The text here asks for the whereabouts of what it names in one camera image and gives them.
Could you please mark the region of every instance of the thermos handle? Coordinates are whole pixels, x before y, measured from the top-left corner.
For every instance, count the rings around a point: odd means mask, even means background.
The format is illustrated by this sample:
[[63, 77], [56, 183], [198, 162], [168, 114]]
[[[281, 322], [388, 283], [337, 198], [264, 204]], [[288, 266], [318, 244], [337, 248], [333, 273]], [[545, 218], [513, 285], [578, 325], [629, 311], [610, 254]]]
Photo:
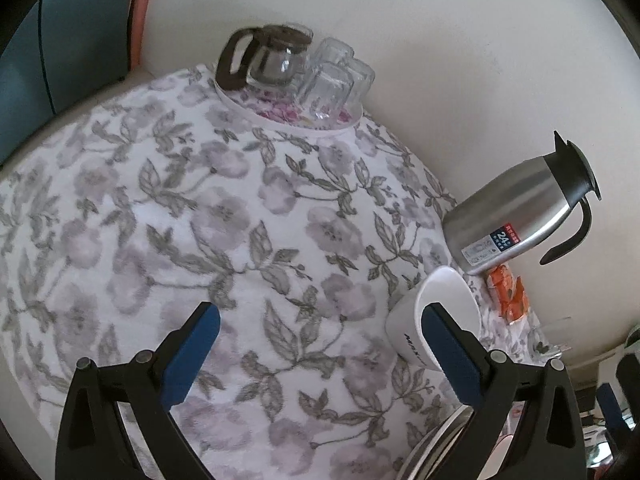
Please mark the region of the thermos handle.
[[[236, 30], [222, 49], [222, 54], [220, 54], [218, 66], [216, 67], [216, 82], [223, 90], [240, 90], [246, 86], [246, 75], [249, 72], [249, 65], [260, 48], [260, 43], [255, 39], [255, 35], [259, 30], [260, 28], [255, 27]], [[232, 73], [231, 63], [234, 52], [236, 51], [236, 46], [245, 36], [253, 36], [254, 38], [251, 40], [251, 43], [249, 43], [244, 54], [242, 54], [240, 67], [236, 72]]]
[[583, 196], [580, 199], [580, 206], [582, 206], [582, 225], [580, 229], [578, 229], [578, 232], [568, 240], [549, 249], [546, 254], [542, 256], [540, 265], [549, 264], [575, 249], [589, 233], [589, 229], [591, 229], [591, 207], [589, 207], [587, 197]]

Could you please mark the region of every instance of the glass coffee pot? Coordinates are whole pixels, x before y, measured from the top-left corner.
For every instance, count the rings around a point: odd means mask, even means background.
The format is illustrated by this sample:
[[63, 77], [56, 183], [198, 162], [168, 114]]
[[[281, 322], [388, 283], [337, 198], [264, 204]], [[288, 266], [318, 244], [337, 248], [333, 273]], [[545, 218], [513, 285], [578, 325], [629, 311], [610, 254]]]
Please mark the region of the glass coffee pot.
[[[242, 54], [240, 67], [231, 72], [231, 65], [242, 38], [252, 40]], [[311, 37], [287, 25], [236, 30], [220, 54], [216, 69], [216, 82], [223, 90], [240, 90], [251, 84], [263, 90], [286, 88], [300, 65], [306, 61]]]

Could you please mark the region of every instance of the table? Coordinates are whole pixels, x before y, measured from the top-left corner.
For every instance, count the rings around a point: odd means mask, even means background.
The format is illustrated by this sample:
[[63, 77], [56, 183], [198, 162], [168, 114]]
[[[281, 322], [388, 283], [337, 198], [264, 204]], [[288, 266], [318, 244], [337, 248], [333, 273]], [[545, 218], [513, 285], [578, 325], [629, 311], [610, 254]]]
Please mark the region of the table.
[[[129, 360], [209, 300], [222, 330], [172, 413], [217, 478], [393, 479], [457, 405], [384, 332], [407, 290], [455, 267], [455, 200], [368, 114], [337, 135], [256, 127], [212, 78], [201, 65], [105, 102], [0, 182], [2, 351], [55, 437], [76, 359]], [[530, 362], [529, 325], [465, 278], [483, 345]]]

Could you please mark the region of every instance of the upside-down glass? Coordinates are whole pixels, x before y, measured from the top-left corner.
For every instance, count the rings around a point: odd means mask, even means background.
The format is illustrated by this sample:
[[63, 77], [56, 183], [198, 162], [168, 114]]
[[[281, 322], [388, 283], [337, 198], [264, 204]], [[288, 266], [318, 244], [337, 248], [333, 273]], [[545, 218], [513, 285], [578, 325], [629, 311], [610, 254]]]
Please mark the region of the upside-down glass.
[[541, 324], [529, 332], [529, 349], [537, 358], [561, 358], [572, 349], [574, 339], [574, 321], [563, 317], [551, 323]]
[[324, 38], [313, 54], [311, 63], [319, 64], [323, 61], [340, 64], [353, 57], [353, 49], [346, 43], [335, 38]]
[[296, 101], [323, 128], [334, 126], [353, 87], [344, 67], [322, 62], [305, 74]]
[[349, 107], [362, 102], [376, 78], [376, 73], [368, 64], [354, 57], [345, 59], [341, 65], [353, 78], [353, 89], [346, 102], [346, 106]]

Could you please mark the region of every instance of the orange snack package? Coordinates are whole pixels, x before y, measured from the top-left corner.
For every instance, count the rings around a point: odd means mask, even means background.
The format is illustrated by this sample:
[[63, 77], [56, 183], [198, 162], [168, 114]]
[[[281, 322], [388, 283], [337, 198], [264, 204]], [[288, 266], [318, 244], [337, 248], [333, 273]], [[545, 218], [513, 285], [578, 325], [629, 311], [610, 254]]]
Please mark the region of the orange snack package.
[[500, 309], [500, 316], [507, 323], [519, 320], [529, 311], [529, 298], [521, 277], [514, 280], [511, 269], [505, 264], [489, 272], [486, 284], [494, 304]]

